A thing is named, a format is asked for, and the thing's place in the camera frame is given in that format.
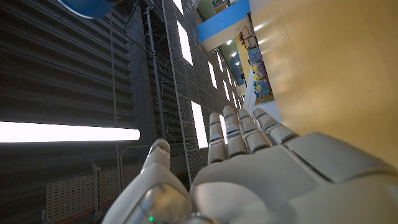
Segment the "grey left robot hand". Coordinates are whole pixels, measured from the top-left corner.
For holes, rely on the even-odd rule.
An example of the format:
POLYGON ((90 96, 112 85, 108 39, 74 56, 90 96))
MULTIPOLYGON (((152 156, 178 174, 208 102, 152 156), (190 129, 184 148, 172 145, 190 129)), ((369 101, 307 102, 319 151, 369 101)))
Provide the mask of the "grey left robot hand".
POLYGON ((210 116, 208 164, 189 189, 170 146, 151 146, 104 223, 396 223, 397 170, 323 133, 298 135, 258 108, 210 116))

